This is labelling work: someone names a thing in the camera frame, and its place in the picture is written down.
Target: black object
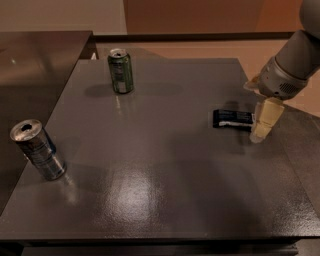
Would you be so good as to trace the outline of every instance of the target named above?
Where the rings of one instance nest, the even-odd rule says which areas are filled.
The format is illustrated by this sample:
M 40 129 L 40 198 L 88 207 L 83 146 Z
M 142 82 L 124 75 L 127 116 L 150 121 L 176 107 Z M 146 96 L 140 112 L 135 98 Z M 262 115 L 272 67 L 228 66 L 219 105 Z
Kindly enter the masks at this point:
M 241 112 L 232 110 L 216 109 L 213 111 L 213 127 L 235 126 L 241 128 L 252 127 L 254 114 L 251 112 Z

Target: dark countertop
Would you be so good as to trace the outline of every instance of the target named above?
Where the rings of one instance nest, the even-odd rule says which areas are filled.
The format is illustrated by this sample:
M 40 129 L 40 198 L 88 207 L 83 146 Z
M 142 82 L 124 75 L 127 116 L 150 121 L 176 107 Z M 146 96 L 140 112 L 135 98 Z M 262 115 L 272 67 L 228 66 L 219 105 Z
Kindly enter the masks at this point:
M 46 182 L 29 163 L 0 239 L 320 237 L 296 175 L 308 159 L 305 138 L 319 134 L 316 118 L 287 108 L 252 144 L 246 131 L 211 126 L 214 109 L 254 110 L 257 96 L 242 88 L 236 59 L 145 55 L 132 63 L 135 91 L 116 95 L 105 61 L 78 62 L 46 126 L 67 173 Z
M 11 128 L 30 118 L 47 123 L 77 60 L 95 51 L 91 34 L 0 33 L 0 213 L 26 165 Z

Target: silver can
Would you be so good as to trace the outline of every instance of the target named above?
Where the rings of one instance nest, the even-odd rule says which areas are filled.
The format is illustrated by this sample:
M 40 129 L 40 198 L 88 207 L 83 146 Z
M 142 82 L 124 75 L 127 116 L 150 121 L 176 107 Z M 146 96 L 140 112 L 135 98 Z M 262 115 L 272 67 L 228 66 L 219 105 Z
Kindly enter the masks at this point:
M 108 56 L 113 89 L 116 93 L 133 90 L 131 57 L 125 49 L 112 49 Z
M 30 119 L 16 124 L 10 137 L 46 180 L 58 179 L 65 173 L 66 163 L 40 121 Z

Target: green can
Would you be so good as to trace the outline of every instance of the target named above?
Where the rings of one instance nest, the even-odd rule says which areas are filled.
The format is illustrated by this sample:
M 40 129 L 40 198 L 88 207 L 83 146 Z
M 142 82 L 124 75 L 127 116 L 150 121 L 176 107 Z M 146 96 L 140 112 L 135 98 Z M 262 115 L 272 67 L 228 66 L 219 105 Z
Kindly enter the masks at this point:
M 131 58 L 125 49 L 112 49 L 108 56 L 113 89 L 116 93 L 131 92 L 133 87 Z

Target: table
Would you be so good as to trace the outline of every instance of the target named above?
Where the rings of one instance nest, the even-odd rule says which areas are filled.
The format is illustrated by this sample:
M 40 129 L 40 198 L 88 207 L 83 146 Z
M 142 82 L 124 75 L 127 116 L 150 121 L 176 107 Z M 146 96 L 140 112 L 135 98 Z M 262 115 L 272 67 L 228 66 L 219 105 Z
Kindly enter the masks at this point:
M 268 139 L 252 144 L 246 131 L 212 128 L 214 109 L 253 111 L 258 100 L 242 88 L 236 59 L 132 61 L 136 88 L 127 95 L 114 94 L 105 60 L 78 62 L 46 126 L 68 171 L 46 182 L 28 164 L 0 219 L 0 239 L 319 237 L 295 174 L 307 142 L 319 146 L 317 118 L 288 108 Z

